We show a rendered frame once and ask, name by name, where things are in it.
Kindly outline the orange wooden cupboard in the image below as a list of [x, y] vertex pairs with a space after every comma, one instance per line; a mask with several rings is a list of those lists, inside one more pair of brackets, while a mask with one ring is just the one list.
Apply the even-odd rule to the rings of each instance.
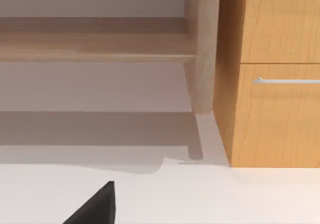
[[213, 111], [231, 166], [242, 64], [320, 64], [320, 0], [220, 0]]

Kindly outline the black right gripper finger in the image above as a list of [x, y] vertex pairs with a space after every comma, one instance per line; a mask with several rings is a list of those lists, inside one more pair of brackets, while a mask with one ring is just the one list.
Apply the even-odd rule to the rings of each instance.
[[108, 181], [62, 224], [115, 224], [115, 182]]

